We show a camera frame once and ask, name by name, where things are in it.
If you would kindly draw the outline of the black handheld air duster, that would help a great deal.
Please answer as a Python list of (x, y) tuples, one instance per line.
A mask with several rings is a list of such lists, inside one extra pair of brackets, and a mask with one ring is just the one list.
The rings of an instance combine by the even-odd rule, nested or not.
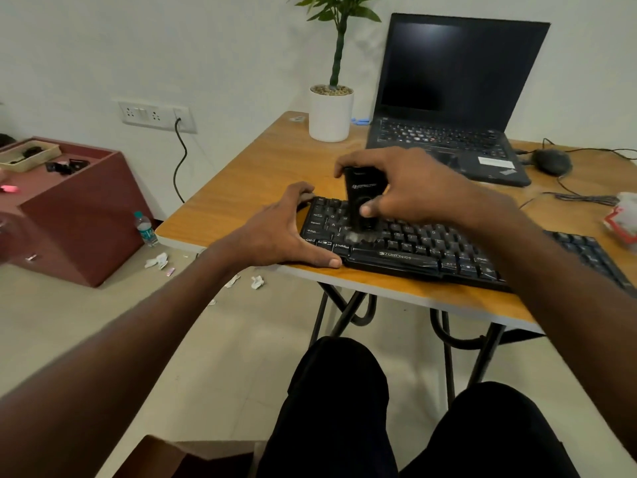
[(381, 196), (388, 185), (383, 171), (370, 167), (347, 166), (343, 169), (347, 196), (347, 210), (356, 233), (365, 234), (377, 230), (377, 217), (364, 217), (360, 213), (362, 205)]

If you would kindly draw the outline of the person's leg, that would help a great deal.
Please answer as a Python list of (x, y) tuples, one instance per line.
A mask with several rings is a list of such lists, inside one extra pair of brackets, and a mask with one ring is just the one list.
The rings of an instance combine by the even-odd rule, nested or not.
[(536, 404), (509, 385), (460, 393), (399, 478), (580, 478)]
[(370, 350), (322, 337), (299, 361), (256, 478), (398, 478), (389, 389)]

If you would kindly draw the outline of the black laptop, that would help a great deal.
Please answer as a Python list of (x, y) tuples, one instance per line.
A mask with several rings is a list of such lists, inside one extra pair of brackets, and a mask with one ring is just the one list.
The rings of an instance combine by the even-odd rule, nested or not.
[(393, 13), (366, 148), (421, 148), (475, 182), (529, 186), (505, 130), (550, 26)]

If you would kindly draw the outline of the black computer keyboard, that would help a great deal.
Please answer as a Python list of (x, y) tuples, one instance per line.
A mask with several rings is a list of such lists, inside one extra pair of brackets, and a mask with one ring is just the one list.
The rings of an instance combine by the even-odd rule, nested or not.
[(347, 200), (315, 197), (300, 235), (356, 270), (513, 293), (486, 253), (452, 227), (376, 219), (369, 240), (357, 241), (353, 216), (357, 210)]

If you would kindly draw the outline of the person's left hand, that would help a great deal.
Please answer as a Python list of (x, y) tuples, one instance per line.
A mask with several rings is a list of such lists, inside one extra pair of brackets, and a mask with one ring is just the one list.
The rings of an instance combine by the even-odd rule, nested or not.
[(239, 272), (251, 266), (285, 262), (285, 243), (301, 238), (296, 226), (297, 207), (312, 197), (314, 186), (289, 185), (281, 199), (253, 215), (243, 226), (214, 242), (202, 256), (215, 268)]

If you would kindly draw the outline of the white wall socket panel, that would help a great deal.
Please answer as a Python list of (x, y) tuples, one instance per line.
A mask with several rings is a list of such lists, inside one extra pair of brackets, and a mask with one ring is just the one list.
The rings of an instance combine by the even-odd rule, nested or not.
[(119, 117), (125, 125), (173, 130), (177, 128), (186, 134), (197, 134), (197, 128), (186, 106), (161, 105), (154, 103), (115, 100)]

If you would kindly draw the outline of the green bamboo plant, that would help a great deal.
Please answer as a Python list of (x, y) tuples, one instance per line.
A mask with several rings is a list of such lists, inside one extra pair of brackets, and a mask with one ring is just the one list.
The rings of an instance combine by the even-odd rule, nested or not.
[(373, 0), (295, 0), (295, 6), (307, 10), (308, 22), (332, 22), (337, 32), (329, 83), (311, 87), (312, 93), (325, 96), (344, 96), (354, 93), (353, 89), (339, 84), (345, 34), (350, 18), (364, 18), (372, 22), (381, 22), (380, 17), (368, 6), (371, 1)]

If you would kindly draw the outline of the black metal table frame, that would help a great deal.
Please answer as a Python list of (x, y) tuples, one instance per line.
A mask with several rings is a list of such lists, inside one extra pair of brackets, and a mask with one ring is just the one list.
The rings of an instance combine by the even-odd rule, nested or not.
[[(313, 346), (319, 338), (319, 332), (328, 301), (333, 302), (336, 309), (341, 313), (330, 332), (331, 337), (340, 337), (350, 324), (358, 327), (367, 326), (375, 317), (377, 296), (355, 291), (352, 297), (346, 301), (333, 285), (322, 282), (320, 282), (319, 285), (323, 290), (323, 295), (310, 338), (310, 347)], [(542, 334), (537, 332), (525, 329), (506, 330), (506, 326), (503, 324), (491, 323), (486, 335), (472, 339), (460, 339), (453, 337), (450, 333), (448, 312), (432, 308), (429, 310), (429, 318), (435, 335), (443, 343), (448, 407), (451, 406), (456, 397), (452, 361), (453, 349), (479, 352), (467, 383), (467, 386), (471, 387), (472, 385), (482, 382), (498, 346), (516, 344), (543, 337)]]

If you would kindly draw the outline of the person's left forearm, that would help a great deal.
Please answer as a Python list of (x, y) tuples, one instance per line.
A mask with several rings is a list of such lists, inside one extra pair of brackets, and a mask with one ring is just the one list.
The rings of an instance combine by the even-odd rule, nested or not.
[(219, 290), (249, 265), (227, 236), (0, 398), (0, 478), (94, 478)]

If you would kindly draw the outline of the white and red packet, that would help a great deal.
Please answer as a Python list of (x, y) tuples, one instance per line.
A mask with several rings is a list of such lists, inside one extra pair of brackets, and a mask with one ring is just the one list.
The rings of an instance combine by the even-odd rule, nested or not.
[(637, 193), (620, 192), (604, 226), (626, 247), (637, 251)]

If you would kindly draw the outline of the person's right leg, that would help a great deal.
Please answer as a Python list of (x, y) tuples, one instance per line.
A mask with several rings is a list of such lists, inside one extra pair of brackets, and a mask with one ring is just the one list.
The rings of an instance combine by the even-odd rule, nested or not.
[(536, 404), (509, 385), (460, 393), (399, 478), (580, 478)]

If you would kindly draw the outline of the person's left leg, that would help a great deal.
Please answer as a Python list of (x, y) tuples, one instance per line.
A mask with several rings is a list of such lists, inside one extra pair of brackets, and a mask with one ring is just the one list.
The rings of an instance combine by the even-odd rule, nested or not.
[(398, 478), (389, 389), (370, 350), (322, 337), (299, 361), (256, 478)]

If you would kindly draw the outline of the person's right forearm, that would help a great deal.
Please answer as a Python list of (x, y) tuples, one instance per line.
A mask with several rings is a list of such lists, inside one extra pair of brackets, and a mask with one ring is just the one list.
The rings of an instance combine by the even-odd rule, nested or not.
[(477, 190), (455, 225), (494, 263), (637, 463), (637, 299), (549, 238), (510, 198)]

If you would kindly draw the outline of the white plant pot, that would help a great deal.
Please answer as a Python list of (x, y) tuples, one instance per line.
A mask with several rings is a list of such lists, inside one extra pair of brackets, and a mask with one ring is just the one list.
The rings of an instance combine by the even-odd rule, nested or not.
[(312, 139), (326, 143), (345, 141), (350, 132), (353, 89), (337, 85), (314, 85), (309, 89), (308, 129)]

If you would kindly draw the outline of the black clips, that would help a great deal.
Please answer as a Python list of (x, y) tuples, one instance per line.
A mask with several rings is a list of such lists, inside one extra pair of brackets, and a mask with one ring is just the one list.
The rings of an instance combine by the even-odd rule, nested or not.
[(44, 167), (48, 173), (57, 173), (62, 176), (69, 176), (81, 171), (89, 165), (90, 162), (88, 160), (69, 159), (61, 162), (48, 161), (44, 164)]

